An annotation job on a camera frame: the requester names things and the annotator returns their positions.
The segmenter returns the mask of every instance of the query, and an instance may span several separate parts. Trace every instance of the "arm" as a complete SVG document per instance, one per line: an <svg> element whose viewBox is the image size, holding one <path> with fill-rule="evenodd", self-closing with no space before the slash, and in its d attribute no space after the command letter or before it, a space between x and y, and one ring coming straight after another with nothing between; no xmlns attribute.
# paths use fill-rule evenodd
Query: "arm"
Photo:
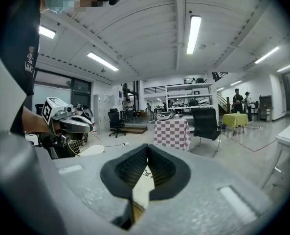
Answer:
<svg viewBox="0 0 290 235"><path fill-rule="evenodd" d="M50 133L49 127L43 117L31 112L25 106L23 107L22 123L24 131ZM54 128L56 131L60 129L59 122L54 124Z"/></svg>

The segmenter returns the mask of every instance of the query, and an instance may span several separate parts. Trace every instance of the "white table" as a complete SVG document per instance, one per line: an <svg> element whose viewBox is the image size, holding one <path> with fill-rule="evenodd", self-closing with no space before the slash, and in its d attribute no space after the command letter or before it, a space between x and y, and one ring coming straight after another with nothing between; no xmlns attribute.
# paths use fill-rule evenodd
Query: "white table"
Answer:
<svg viewBox="0 0 290 235"><path fill-rule="evenodd" d="M260 188L263 188L266 185L269 178L271 177L272 172L273 172L274 168L276 167L278 160L280 159L283 147L288 147L288 151L290 150L290 126L288 126L280 134L278 134L275 137L275 139L277 141L277 147L276 147L276 151L274 154L274 158L273 158L273 161L270 164L270 167L268 168L265 176L263 177L263 180L260 183Z"/></svg>

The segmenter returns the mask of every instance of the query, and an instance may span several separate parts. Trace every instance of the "checkered tablecloth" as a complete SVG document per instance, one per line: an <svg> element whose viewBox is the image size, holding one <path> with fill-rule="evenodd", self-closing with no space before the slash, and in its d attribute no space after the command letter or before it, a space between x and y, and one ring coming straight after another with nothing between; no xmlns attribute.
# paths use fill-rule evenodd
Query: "checkered tablecloth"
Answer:
<svg viewBox="0 0 290 235"><path fill-rule="evenodd" d="M186 119L175 119L155 123L154 144L186 150L191 143Z"/></svg>

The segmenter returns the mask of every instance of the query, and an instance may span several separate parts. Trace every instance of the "white cabinet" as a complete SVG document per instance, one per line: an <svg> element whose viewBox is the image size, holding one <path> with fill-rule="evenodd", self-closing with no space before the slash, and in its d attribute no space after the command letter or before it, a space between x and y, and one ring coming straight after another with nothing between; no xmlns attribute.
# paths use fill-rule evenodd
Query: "white cabinet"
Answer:
<svg viewBox="0 0 290 235"><path fill-rule="evenodd" d="M113 107L113 98L110 95L96 94L93 96L94 122L98 134L110 131L110 119L108 112Z"/></svg>

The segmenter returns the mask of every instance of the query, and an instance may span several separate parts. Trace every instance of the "white ceiling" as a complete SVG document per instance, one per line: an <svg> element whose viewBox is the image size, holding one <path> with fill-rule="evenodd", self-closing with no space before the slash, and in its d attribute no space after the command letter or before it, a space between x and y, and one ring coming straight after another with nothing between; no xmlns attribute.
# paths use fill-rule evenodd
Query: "white ceiling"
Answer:
<svg viewBox="0 0 290 235"><path fill-rule="evenodd" d="M195 52L186 55L191 15L202 22ZM56 35L40 36L39 68L109 84L208 70L273 72L290 64L290 23L274 0L121 0L86 12L45 12L41 24ZM276 55L254 64L276 46ZM119 71L102 73L87 57L91 51Z"/></svg>

